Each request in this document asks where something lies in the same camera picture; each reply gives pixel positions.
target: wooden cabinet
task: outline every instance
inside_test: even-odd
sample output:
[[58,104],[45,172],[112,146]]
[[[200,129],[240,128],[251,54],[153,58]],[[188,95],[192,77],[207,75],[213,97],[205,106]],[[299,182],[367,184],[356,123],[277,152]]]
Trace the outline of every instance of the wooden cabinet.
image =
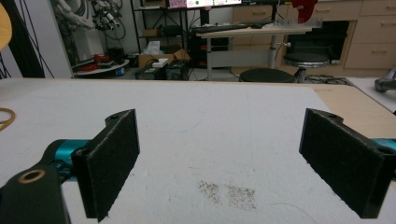
[[396,1],[365,0],[345,68],[390,69],[396,65]]
[[[270,6],[237,7],[234,21],[256,21],[270,16]],[[298,11],[292,5],[282,6],[281,16],[297,18]],[[339,64],[324,68],[308,69],[308,75],[339,77],[382,77],[396,66],[396,0],[339,0],[319,1],[313,18],[324,21],[348,21]],[[278,42],[287,39],[280,36]],[[268,49],[270,37],[245,37],[233,41],[235,49]],[[282,48],[277,54],[276,68],[293,74],[295,67],[285,65]]]
[[[360,1],[318,2],[315,5],[313,18],[322,18],[324,21],[355,21],[361,11]],[[296,8],[289,6],[288,17],[297,18]]]
[[365,0],[361,6],[361,16],[395,15],[395,0]]

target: white table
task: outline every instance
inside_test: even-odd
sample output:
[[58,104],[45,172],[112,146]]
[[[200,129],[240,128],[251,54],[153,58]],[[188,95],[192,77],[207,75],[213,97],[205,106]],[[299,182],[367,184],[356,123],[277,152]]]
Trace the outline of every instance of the white table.
[[396,90],[379,92],[375,90],[375,80],[379,77],[349,77],[350,81],[359,90],[366,93],[391,113],[396,111]]
[[[0,186],[52,141],[91,139],[104,118],[136,109],[141,154],[103,223],[396,220],[395,188],[379,219],[361,220],[298,151],[307,107],[330,109],[369,137],[395,136],[393,115],[351,87],[12,78],[0,80],[0,106],[17,113],[0,132]],[[63,192],[73,223],[96,222],[85,218],[77,183]]]
[[[207,39],[206,59],[207,59],[207,79],[212,80],[213,67],[244,66],[244,65],[268,65],[270,68],[275,66],[276,58],[276,38],[278,35],[301,35],[312,31],[311,27],[284,27],[282,25],[268,24],[261,29],[239,29],[231,31],[213,32],[207,34],[197,34],[201,38]],[[271,46],[268,50],[227,50],[212,51],[211,39],[221,37],[240,37],[240,36],[271,36]]]

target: black foam pad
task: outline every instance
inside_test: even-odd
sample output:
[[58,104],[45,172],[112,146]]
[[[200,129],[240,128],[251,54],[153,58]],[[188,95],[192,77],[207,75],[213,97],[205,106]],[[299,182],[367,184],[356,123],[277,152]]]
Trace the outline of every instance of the black foam pad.
[[360,217],[377,217],[396,168],[396,152],[342,122],[334,114],[307,109],[300,153]]
[[106,127],[72,156],[87,217],[105,218],[139,154],[134,110],[112,115]]

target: box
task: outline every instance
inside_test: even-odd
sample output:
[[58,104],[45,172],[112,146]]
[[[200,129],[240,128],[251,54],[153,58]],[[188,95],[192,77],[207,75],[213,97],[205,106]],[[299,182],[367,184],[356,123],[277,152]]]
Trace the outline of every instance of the box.
[[163,7],[166,8],[165,0],[146,0],[145,7]]
[[137,57],[139,68],[145,67],[152,59],[166,58],[168,63],[177,59],[190,60],[190,55],[180,45],[161,46],[160,49],[164,54],[139,54]]
[[161,36],[161,30],[160,29],[143,30],[142,36]]

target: computer monitor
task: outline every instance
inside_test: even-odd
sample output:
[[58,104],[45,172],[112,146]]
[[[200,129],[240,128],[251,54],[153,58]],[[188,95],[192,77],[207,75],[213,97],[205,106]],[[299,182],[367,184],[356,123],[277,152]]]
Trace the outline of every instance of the computer monitor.
[[229,7],[241,4],[242,0],[187,0],[187,8]]
[[241,4],[242,0],[167,0],[168,9],[231,7]]
[[201,24],[209,23],[208,8],[235,7],[242,5],[242,0],[166,0],[168,9],[200,9]]

